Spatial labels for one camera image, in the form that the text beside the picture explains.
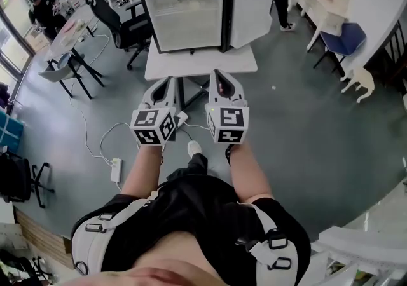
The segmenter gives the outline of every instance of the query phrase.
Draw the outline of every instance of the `shoe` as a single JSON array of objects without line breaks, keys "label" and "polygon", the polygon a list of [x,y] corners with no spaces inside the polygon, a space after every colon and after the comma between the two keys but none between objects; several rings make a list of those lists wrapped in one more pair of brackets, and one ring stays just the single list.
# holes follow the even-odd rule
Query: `shoe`
[{"label": "shoe", "polygon": [[202,154],[202,148],[200,144],[198,144],[198,142],[196,142],[195,140],[192,140],[188,143],[187,150],[190,158],[192,158],[192,156],[194,156],[195,154]]},{"label": "shoe", "polygon": [[297,24],[295,23],[287,23],[287,27],[280,26],[280,31],[282,32],[289,32],[295,30]]}]

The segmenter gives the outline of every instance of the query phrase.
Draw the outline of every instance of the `chair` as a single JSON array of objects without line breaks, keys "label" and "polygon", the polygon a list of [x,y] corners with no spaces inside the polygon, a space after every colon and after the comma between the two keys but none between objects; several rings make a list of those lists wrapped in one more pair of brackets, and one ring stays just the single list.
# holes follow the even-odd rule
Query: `chair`
[{"label": "chair", "polygon": [[8,203],[10,201],[24,202],[29,200],[31,192],[35,191],[38,204],[41,208],[45,206],[41,203],[39,188],[54,193],[53,189],[48,189],[39,183],[44,167],[50,167],[50,164],[43,163],[38,174],[35,173],[36,165],[32,165],[32,177],[30,164],[26,158],[22,158],[11,152],[0,155],[0,167],[3,176],[0,178],[0,195]]},{"label": "chair", "polygon": [[72,93],[67,89],[63,80],[76,78],[85,93],[88,95],[89,99],[92,99],[92,96],[89,94],[81,80],[82,76],[78,74],[78,69],[80,66],[81,64],[74,58],[73,55],[70,53],[65,53],[57,63],[57,70],[49,65],[45,71],[39,72],[38,74],[42,78],[45,78],[52,83],[59,82],[70,97],[73,97]]},{"label": "chair", "polygon": [[319,63],[322,61],[323,58],[325,58],[328,53],[336,53],[341,55],[342,59],[338,62],[336,56],[334,55],[333,58],[338,63],[335,65],[332,72],[334,72],[336,67],[342,63],[343,59],[353,55],[354,52],[366,41],[366,34],[358,23],[343,23],[340,36],[335,36],[327,32],[321,32],[320,37],[326,45],[327,50],[314,65],[314,68],[319,65]]},{"label": "chair", "polygon": [[[126,22],[120,21],[120,16],[109,7],[105,0],[86,0],[95,16],[104,23],[111,31],[114,44],[119,49],[128,51],[129,48],[136,48],[131,59],[127,63],[127,69],[132,69],[132,62],[142,50],[148,49],[147,40],[151,38],[152,30],[145,14],[134,16]],[[131,4],[127,9],[141,4]]]}]

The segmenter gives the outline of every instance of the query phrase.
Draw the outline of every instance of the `black office chair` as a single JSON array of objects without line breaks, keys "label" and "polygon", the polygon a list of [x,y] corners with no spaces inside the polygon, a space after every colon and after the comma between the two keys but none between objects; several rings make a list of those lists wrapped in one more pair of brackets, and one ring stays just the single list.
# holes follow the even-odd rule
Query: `black office chair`
[{"label": "black office chair", "polygon": [[53,189],[48,189],[39,183],[44,167],[50,167],[48,163],[43,163],[38,174],[35,173],[37,166],[31,166],[31,177],[31,168],[28,160],[7,152],[0,155],[0,167],[0,196],[6,203],[29,200],[31,192],[35,191],[39,206],[45,208],[39,197],[39,188],[43,188],[51,193],[55,192]]},{"label": "black office chair", "polygon": [[[152,30],[145,14],[132,16],[132,19],[126,22],[120,21],[120,16],[105,2],[105,0],[86,0],[91,7],[95,16],[106,26],[112,33],[114,44],[119,49],[128,51],[129,48],[137,48],[127,63],[127,69],[132,69],[132,62],[142,50],[148,51],[147,40],[151,38]],[[130,9],[141,4],[131,4],[126,9]]]}]

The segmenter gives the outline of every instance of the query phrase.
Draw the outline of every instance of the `concrete floor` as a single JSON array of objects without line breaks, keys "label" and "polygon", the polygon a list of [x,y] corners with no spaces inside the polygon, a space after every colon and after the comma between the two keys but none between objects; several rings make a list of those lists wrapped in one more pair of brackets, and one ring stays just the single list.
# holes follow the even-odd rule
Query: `concrete floor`
[{"label": "concrete floor", "polygon": [[[124,10],[120,15],[130,16]],[[270,33],[252,44],[258,72],[236,78],[245,88],[251,107],[248,139],[273,193],[314,240],[323,229],[343,226],[356,218],[401,181],[405,173],[401,158],[407,154],[407,114],[401,96],[378,82],[375,92],[362,104],[356,104],[359,92],[353,88],[342,95],[345,83],[339,81],[337,72],[331,74],[330,59],[312,69],[322,55],[322,45],[306,53],[312,28],[299,17],[297,9],[290,16],[298,22],[298,30],[279,31],[274,13]],[[97,34],[108,34],[102,23],[98,26]],[[77,49],[89,62],[105,40],[87,38]],[[117,122],[130,122],[132,110],[152,83],[144,80],[147,53],[133,63],[133,71],[127,71],[125,64],[130,56],[116,49],[110,40],[92,65],[105,75],[106,87],[84,72],[85,85],[95,98],[88,100],[75,83],[74,107],[59,84],[37,75],[46,67],[40,55],[21,85],[17,99],[24,105],[20,118],[25,130],[19,153],[31,163],[51,164],[47,184],[56,193],[45,195],[46,209],[38,207],[34,195],[17,207],[54,233],[69,236],[77,219],[118,192],[110,181],[110,168],[100,158],[92,158],[86,149],[85,123],[75,107],[87,119],[88,145],[98,155],[103,133]],[[187,96],[195,92],[191,83],[185,86]],[[189,124],[205,124],[205,102],[202,99],[189,108]],[[201,143],[210,170],[230,182],[224,147],[214,145],[208,131],[186,129]],[[161,182],[187,164],[187,143],[186,134],[179,132],[176,142],[167,144]],[[108,158],[124,160],[125,180],[137,154],[128,128],[115,128],[106,137],[103,150]]]}]

